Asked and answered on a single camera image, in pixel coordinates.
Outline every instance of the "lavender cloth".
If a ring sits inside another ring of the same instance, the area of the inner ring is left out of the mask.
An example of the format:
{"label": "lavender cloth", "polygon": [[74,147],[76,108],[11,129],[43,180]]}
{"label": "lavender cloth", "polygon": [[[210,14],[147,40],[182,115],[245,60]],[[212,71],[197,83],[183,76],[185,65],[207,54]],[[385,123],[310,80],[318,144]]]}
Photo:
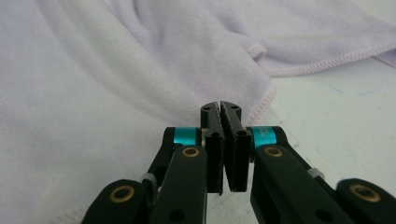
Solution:
{"label": "lavender cloth", "polygon": [[105,185],[147,171],[165,127],[199,126],[201,105],[255,124],[269,76],[393,64],[395,36],[341,0],[4,1],[1,222],[77,223]]}

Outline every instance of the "stitched hem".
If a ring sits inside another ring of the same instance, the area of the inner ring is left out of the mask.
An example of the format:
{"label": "stitched hem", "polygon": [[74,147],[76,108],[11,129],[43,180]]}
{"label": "stitched hem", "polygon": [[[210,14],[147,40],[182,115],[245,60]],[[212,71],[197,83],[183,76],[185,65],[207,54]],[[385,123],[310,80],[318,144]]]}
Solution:
{"label": "stitched hem", "polygon": [[252,126],[257,123],[258,120],[267,112],[271,102],[274,100],[276,95],[276,86],[271,83],[269,91],[264,95],[263,100],[259,103],[258,109],[253,112],[247,119],[247,126]]}
{"label": "stitched hem", "polygon": [[335,67],[337,65],[341,65],[344,63],[351,63],[360,59],[372,57],[377,54],[387,52],[393,49],[396,49],[395,41],[378,46],[373,49],[360,50],[335,59],[330,59],[319,63],[294,67],[294,68],[268,69],[265,70],[265,72],[271,77],[291,77],[297,75],[305,75],[305,74],[315,73],[327,68]]}

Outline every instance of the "white towel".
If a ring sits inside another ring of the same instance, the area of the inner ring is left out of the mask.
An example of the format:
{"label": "white towel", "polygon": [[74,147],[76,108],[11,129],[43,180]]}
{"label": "white towel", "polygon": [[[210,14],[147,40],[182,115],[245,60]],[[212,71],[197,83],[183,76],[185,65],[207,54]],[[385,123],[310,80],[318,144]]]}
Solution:
{"label": "white towel", "polygon": [[332,2],[1,3],[1,222],[78,222],[105,185],[147,171],[165,127],[199,126],[201,105],[241,105],[252,125],[268,75],[396,47],[394,27]]}

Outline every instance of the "white surface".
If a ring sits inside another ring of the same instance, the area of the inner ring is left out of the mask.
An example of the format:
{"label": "white surface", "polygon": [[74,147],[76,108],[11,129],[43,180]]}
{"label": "white surface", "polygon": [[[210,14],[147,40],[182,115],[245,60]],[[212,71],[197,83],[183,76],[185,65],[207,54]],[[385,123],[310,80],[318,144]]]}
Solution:
{"label": "white surface", "polygon": [[396,70],[373,59],[276,79],[276,114],[295,149],[326,175],[374,182],[396,195]]}

